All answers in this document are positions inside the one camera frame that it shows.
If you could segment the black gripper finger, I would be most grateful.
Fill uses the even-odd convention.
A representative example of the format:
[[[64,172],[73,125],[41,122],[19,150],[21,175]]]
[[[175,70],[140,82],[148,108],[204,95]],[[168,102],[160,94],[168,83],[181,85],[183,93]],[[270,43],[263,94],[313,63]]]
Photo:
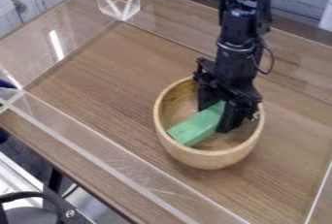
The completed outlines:
[[[227,100],[216,131],[219,133],[227,133],[230,130],[239,127],[244,118],[255,120],[256,111],[256,104],[240,99]]]
[[[203,111],[220,101],[218,95],[218,83],[214,80],[202,80],[198,83],[198,110]]]

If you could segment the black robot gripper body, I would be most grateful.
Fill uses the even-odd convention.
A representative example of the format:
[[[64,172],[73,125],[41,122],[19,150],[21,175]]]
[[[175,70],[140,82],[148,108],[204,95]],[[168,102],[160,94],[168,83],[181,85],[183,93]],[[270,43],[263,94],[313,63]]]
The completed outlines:
[[[214,80],[218,83],[220,101],[240,99],[259,105],[262,96],[252,80],[263,53],[260,41],[254,40],[238,46],[216,42],[216,46],[215,60],[203,57],[196,59],[196,70],[192,73],[196,83]]]

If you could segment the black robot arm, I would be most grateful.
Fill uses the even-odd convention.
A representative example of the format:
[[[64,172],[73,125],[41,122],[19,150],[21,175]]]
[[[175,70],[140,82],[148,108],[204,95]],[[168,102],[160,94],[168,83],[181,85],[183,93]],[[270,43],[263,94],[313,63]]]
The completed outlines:
[[[226,133],[246,119],[259,118],[262,96],[254,86],[263,54],[270,52],[263,35],[270,31],[270,0],[218,0],[216,56],[196,59],[198,108],[224,103],[216,131]]]

